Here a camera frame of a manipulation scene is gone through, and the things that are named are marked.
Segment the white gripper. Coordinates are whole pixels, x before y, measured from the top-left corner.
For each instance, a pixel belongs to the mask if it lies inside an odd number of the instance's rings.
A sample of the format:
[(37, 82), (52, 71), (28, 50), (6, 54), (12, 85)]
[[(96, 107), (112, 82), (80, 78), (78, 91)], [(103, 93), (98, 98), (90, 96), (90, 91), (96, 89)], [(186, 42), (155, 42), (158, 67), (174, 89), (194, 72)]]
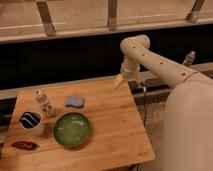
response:
[(117, 89), (124, 81), (124, 79), (134, 79), (137, 80), (138, 88), (143, 90), (143, 93), (146, 93), (146, 86), (140, 79), (140, 66), (139, 65), (127, 65), (122, 63), (121, 65), (121, 74), (118, 74), (114, 80), (114, 88)]

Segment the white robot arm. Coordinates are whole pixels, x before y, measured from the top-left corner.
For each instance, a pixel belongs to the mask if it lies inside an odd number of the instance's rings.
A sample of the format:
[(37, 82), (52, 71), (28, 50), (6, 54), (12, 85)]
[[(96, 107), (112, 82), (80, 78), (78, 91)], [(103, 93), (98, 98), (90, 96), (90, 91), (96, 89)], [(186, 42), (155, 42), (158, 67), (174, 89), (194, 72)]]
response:
[(146, 35), (123, 39), (115, 85), (139, 80), (145, 67), (171, 88), (165, 103), (163, 171), (213, 171), (213, 79), (149, 50)]

